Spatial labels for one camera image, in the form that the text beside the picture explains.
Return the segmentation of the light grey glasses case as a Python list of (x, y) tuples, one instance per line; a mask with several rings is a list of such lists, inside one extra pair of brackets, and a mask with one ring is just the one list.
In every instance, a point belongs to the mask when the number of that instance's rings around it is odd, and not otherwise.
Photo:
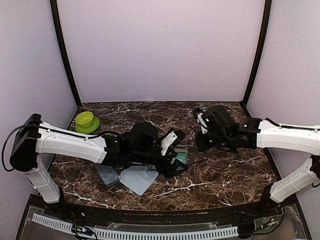
[(176, 157), (172, 159), (172, 163), (175, 160), (179, 160), (183, 164), (187, 163), (188, 150), (185, 148), (174, 148), (174, 151), (177, 153)]

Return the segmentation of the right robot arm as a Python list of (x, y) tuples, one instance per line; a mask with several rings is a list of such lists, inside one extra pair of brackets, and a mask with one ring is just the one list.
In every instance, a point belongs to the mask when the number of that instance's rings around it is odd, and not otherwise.
[(320, 127), (286, 125), (269, 118), (247, 117), (235, 122), (222, 105), (204, 111), (195, 108), (192, 112), (201, 130), (195, 135), (200, 152), (210, 148), (228, 148), (233, 153), (238, 149), (286, 149), (310, 154), (305, 163), (285, 178), (264, 188), (255, 213), (266, 217), (275, 205), (299, 192), (308, 185), (320, 184)]

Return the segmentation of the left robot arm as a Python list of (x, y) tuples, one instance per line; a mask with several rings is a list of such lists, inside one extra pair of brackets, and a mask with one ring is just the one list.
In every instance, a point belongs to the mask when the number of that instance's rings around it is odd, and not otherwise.
[(174, 150), (185, 133), (171, 128), (159, 136), (158, 129), (148, 122), (135, 123), (124, 133), (104, 131), (88, 135), (52, 126), (34, 113), (10, 134), (15, 136), (10, 170), (24, 173), (60, 218), (67, 218), (71, 208), (63, 201), (63, 191), (44, 167), (40, 154), (69, 156), (110, 167), (129, 167), (132, 163), (152, 165), (165, 178), (188, 170), (188, 166), (176, 158), (178, 154)]

